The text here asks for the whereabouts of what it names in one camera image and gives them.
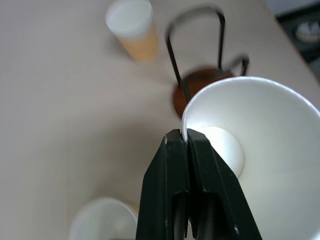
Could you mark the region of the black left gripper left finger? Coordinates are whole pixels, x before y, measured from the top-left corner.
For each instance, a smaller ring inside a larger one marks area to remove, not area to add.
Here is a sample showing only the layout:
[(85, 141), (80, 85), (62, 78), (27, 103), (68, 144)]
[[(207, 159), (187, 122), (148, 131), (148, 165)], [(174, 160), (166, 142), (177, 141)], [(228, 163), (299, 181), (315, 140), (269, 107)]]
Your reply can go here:
[(188, 232), (188, 158), (179, 129), (166, 133), (142, 182), (137, 240), (183, 240)]

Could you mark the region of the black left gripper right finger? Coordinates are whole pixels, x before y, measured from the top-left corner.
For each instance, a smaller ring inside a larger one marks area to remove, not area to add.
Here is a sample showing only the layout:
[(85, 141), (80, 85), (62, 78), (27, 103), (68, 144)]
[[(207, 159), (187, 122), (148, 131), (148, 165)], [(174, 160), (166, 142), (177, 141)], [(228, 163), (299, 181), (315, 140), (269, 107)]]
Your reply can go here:
[(196, 240), (260, 240), (240, 183), (207, 137), (187, 131), (189, 221)]

